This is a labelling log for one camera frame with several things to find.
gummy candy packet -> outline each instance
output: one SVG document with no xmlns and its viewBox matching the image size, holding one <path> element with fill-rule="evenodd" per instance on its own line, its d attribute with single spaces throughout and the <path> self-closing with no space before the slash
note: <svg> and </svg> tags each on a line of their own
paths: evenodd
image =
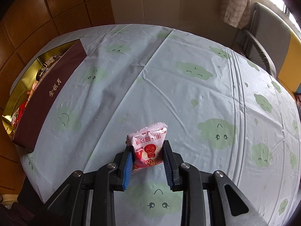
<svg viewBox="0 0 301 226">
<path fill-rule="evenodd" d="M 166 132 L 167 125 L 158 122 L 126 137 L 126 145 L 134 147 L 135 157 L 132 173 L 163 162 L 162 146 Z"/>
</svg>

metal screw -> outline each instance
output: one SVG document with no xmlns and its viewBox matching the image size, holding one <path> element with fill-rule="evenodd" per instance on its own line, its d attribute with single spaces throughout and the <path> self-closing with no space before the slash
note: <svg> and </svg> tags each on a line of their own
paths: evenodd
<svg viewBox="0 0 301 226">
<path fill-rule="evenodd" d="M 108 163 L 106 166 L 107 166 L 107 168 L 109 168 L 109 169 L 113 169 L 113 168 L 115 168 L 117 165 L 116 165 L 114 162 L 110 162 L 110 163 Z"/>
<path fill-rule="evenodd" d="M 181 167 L 184 168 L 184 169 L 188 169 L 188 168 L 190 167 L 190 164 L 187 163 L 187 162 L 183 162 L 183 163 L 181 164 Z"/>
<path fill-rule="evenodd" d="M 214 174 L 217 177 L 223 177 L 225 175 L 222 171 L 219 171 L 219 170 L 215 171 Z"/>
<path fill-rule="evenodd" d="M 80 170 L 74 171 L 74 172 L 72 173 L 72 175 L 75 176 L 75 177 L 79 177 L 79 176 L 82 175 L 82 171 L 80 171 Z"/>
</svg>

